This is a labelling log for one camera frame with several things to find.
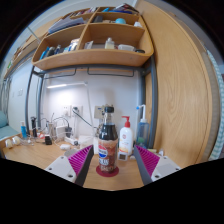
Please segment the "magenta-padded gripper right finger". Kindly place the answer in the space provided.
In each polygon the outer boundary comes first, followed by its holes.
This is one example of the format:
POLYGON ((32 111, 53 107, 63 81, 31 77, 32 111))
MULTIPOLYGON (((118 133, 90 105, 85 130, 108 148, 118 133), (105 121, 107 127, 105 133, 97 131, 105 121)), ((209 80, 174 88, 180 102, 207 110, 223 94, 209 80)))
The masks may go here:
POLYGON ((134 146, 134 156, 144 185, 180 170, 180 167, 168 156, 152 153, 138 145, 134 146))

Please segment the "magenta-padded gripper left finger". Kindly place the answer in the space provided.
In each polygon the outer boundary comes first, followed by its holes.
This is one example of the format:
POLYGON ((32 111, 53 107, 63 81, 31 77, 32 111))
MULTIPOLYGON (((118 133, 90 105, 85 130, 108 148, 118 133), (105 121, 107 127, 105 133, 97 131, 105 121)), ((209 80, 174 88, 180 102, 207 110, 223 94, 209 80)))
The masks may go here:
POLYGON ((68 157, 59 156, 46 168, 46 171, 82 186, 85 182, 93 155, 93 146, 87 146, 68 157))

